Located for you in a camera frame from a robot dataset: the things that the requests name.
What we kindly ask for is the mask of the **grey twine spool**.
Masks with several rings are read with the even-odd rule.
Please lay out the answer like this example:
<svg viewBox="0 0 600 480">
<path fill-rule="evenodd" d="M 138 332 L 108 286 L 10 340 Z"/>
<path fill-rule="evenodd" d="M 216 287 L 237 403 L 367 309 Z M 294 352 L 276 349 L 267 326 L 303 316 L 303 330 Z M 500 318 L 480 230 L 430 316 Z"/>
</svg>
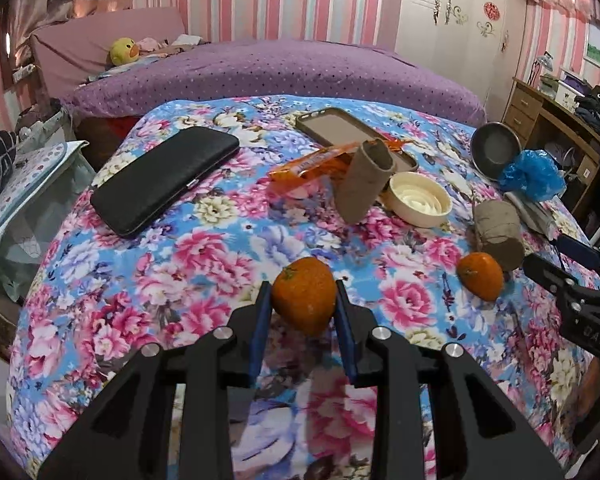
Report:
<svg viewBox="0 0 600 480">
<path fill-rule="evenodd" d="M 507 200 L 486 200 L 473 204 L 471 212 L 470 247 L 490 255 L 504 272 L 520 268 L 524 243 L 516 208 Z"/>
</svg>

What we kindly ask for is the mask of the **orange tangerine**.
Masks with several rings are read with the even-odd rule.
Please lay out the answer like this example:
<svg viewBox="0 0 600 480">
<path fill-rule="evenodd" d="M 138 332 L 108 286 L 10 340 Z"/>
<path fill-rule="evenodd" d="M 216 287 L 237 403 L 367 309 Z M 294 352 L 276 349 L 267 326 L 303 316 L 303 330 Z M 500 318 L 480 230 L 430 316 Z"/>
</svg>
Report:
<svg viewBox="0 0 600 480">
<path fill-rule="evenodd" d="M 484 301 L 495 301 L 504 288 L 504 273 L 498 262 L 486 252 L 471 252 L 456 266 L 460 282 Z"/>
<path fill-rule="evenodd" d="M 334 315 L 337 285 L 329 266 L 304 257 L 284 266 L 272 285 L 275 312 L 292 328 L 319 337 Z"/>
</svg>

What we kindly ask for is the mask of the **blue plastic bag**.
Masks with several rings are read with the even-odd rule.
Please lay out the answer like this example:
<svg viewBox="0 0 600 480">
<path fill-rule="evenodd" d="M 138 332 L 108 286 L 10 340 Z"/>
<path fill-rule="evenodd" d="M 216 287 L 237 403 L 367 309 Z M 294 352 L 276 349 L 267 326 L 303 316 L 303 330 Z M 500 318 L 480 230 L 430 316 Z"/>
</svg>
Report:
<svg viewBox="0 0 600 480">
<path fill-rule="evenodd" d="M 564 192 L 566 181 L 554 159 L 544 150 L 524 150 L 498 176 L 505 192 L 521 192 L 534 202 L 551 200 Z"/>
</svg>

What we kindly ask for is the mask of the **cream round plastic lid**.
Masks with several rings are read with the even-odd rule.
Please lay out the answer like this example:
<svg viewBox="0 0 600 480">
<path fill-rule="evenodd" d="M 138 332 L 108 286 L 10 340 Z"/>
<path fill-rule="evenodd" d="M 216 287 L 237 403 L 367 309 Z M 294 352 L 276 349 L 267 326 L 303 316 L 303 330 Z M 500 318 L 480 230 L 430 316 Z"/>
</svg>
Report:
<svg viewBox="0 0 600 480">
<path fill-rule="evenodd" d="M 426 229 L 441 226 L 453 209 L 448 192 L 417 172 L 394 174 L 388 182 L 385 203 L 406 223 Z"/>
</svg>

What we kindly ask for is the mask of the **cardboard toilet roll tube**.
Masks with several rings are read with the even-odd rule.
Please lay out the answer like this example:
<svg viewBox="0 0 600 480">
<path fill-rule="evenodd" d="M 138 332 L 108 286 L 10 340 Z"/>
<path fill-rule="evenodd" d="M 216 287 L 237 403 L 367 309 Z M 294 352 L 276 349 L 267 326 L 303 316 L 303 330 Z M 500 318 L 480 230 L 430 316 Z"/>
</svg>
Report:
<svg viewBox="0 0 600 480">
<path fill-rule="evenodd" d="M 395 173 L 396 161 L 385 142 L 364 141 L 336 186 L 335 206 L 342 220 L 347 224 L 361 222 Z"/>
</svg>

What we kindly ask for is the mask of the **orange snack wrapper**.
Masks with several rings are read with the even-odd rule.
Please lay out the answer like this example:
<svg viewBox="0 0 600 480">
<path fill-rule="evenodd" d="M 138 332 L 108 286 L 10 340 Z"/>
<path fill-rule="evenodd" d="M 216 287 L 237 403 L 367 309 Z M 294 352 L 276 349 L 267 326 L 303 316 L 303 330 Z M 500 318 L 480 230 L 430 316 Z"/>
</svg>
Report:
<svg viewBox="0 0 600 480">
<path fill-rule="evenodd" d="M 284 195 L 321 177 L 341 180 L 347 173 L 361 142 L 326 146 L 276 166 L 268 172 L 272 192 Z"/>
</svg>

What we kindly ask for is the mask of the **wooden desk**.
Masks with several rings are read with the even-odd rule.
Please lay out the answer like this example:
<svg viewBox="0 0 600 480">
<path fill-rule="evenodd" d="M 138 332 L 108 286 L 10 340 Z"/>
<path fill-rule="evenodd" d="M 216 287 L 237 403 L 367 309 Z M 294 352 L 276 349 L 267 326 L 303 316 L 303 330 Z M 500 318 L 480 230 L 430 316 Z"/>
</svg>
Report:
<svg viewBox="0 0 600 480">
<path fill-rule="evenodd" d="M 562 201 L 579 218 L 600 169 L 600 136 L 564 106 L 515 78 L 503 114 L 504 124 L 525 150 L 556 148 L 562 155 L 567 188 Z"/>
</svg>

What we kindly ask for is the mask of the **pink mug dark inside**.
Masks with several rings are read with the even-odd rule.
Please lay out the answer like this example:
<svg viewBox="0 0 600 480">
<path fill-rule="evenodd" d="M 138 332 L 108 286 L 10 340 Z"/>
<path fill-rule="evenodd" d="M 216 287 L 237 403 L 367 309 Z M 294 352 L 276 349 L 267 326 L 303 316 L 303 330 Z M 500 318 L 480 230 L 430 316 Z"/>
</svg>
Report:
<svg viewBox="0 0 600 480">
<path fill-rule="evenodd" d="M 492 181 L 498 180 L 520 152 L 518 136 L 501 122 L 488 122 L 477 128 L 470 139 L 472 163 L 480 174 Z"/>
</svg>

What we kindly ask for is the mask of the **stack of folded clothes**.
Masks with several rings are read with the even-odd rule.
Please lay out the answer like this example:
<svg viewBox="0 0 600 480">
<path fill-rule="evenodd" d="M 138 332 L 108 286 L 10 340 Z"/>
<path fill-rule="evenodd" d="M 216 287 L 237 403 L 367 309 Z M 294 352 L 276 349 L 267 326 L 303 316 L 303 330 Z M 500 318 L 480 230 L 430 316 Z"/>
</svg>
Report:
<svg viewBox="0 0 600 480">
<path fill-rule="evenodd" d="M 562 82 L 577 92 L 573 98 L 573 114 L 600 135 L 600 84 L 592 86 L 588 81 L 581 79 L 569 70 L 562 72 Z"/>
</svg>

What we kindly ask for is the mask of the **floral bed cover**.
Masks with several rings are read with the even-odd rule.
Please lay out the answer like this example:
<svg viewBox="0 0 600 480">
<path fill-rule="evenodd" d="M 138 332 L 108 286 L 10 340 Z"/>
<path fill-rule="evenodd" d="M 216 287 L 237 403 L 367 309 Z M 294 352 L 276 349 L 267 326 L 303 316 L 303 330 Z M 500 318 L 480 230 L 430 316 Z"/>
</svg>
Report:
<svg viewBox="0 0 600 480">
<path fill-rule="evenodd" d="M 472 207 L 498 198 L 472 166 L 472 129 L 438 114 L 339 101 L 379 133 L 403 140 L 419 172 L 443 186 L 453 205 L 435 229 L 413 228 L 381 205 L 347 226 L 327 180 L 286 196 L 268 188 L 272 168 L 314 149 L 297 118 L 326 107 L 329 100 L 295 96 L 172 101 L 132 129 L 97 183 L 189 127 L 234 134 L 240 149 L 130 240 L 100 221 L 90 194 L 76 201 L 38 269 L 12 344 L 10 438 L 28 474 L 137 348 L 192 344 L 303 257 L 327 264 L 355 304 L 412 344 L 461 344 L 559 463 L 576 461 L 576 390 L 591 359 L 559 336 L 554 298 L 516 271 L 487 304 L 456 274 L 470 251 Z"/>
</svg>

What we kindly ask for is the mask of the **desk lamp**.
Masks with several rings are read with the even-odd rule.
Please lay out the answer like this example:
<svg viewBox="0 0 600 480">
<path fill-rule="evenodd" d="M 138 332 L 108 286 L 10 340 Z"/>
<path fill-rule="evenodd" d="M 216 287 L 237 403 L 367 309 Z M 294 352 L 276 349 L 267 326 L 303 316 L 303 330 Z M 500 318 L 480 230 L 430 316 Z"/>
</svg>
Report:
<svg viewBox="0 0 600 480">
<path fill-rule="evenodd" d="M 553 61 L 553 55 L 551 55 L 548 51 L 544 51 L 541 55 L 537 56 L 531 65 L 527 84 L 535 88 L 538 85 L 541 76 L 545 72 L 549 74 L 553 73 Z"/>
</svg>

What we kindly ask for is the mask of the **black long wallet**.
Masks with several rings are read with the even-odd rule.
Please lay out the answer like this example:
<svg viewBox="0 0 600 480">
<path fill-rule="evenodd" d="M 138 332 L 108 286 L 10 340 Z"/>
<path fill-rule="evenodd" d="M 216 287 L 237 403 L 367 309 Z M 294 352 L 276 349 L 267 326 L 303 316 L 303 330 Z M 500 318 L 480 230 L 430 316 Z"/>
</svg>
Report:
<svg viewBox="0 0 600 480">
<path fill-rule="evenodd" d="M 91 205 L 114 234 L 137 236 L 238 151 L 239 140 L 230 133 L 206 127 L 181 130 L 99 185 Z"/>
</svg>

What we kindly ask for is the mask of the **dotted fabric storage box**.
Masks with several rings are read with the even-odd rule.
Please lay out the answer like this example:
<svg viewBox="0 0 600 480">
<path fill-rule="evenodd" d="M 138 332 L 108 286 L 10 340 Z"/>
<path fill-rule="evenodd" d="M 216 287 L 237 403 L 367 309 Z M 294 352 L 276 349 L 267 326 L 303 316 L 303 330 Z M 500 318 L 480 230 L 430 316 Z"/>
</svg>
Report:
<svg viewBox="0 0 600 480">
<path fill-rule="evenodd" d="M 0 194 L 0 291 L 12 301 L 27 296 L 62 220 L 94 178 L 86 147 L 70 141 L 17 151 Z"/>
</svg>

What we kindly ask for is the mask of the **white wardrobe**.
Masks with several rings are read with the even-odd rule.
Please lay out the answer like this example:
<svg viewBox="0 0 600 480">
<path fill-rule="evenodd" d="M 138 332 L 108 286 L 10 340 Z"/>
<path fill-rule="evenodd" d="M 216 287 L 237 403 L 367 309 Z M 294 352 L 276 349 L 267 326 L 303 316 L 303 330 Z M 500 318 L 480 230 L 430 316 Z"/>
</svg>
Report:
<svg viewBox="0 0 600 480">
<path fill-rule="evenodd" d="M 525 15 L 524 0 L 402 0 L 396 53 L 495 110 L 516 74 Z"/>
</svg>

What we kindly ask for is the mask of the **brown phone case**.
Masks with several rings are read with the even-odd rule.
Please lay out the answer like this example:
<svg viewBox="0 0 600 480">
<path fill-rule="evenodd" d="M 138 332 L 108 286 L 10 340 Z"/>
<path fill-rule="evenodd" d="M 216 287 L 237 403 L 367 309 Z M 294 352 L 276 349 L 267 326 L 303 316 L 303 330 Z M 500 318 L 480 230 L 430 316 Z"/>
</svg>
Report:
<svg viewBox="0 0 600 480">
<path fill-rule="evenodd" d="M 321 146 L 355 143 L 380 169 L 416 171 L 419 167 L 417 159 L 404 151 L 404 141 L 378 132 L 341 108 L 302 114 L 296 119 L 296 128 Z"/>
</svg>

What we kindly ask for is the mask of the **purple dotted bedspread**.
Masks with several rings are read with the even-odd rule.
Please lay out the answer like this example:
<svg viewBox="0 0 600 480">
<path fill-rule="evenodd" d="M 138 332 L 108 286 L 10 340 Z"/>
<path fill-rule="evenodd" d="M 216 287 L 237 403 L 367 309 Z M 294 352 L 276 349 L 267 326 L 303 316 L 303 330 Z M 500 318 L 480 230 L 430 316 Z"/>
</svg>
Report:
<svg viewBox="0 0 600 480">
<path fill-rule="evenodd" d="M 204 44 L 60 97 L 75 118 L 143 116 L 174 100 L 318 96 L 393 104 L 478 127 L 475 93 L 375 47 L 327 41 L 257 40 Z"/>
</svg>

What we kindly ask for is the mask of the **yellow duck plush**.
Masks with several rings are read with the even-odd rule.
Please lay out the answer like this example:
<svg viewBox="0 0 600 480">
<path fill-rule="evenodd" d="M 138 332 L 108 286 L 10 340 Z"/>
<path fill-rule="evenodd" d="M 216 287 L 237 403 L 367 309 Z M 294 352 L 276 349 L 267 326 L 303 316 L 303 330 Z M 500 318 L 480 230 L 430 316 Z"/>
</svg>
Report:
<svg viewBox="0 0 600 480">
<path fill-rule="evenodd" d="M 140 57 L 140 48 L 128 37 L 114 40 L 109 49 L 109 58 L 113 66 L 121 66 L 135 62 Z"/>
</svg>

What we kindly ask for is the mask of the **pink headboard cover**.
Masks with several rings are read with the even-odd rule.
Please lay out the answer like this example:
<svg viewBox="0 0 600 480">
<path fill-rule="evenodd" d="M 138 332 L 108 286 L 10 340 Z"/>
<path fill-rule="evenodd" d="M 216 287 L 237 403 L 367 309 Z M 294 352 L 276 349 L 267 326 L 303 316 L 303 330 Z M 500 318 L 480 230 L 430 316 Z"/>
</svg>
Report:
<svg viewBox="0 0 600 480">
<path fill-rule="evenodd" d="M 172 41 L 184 32 L 178 9 L 140 8 L 43 26 L 32 32 L 29 44 L 46 96 L 59 99 L 105 70 L 114 40 Z"/>
</svg>

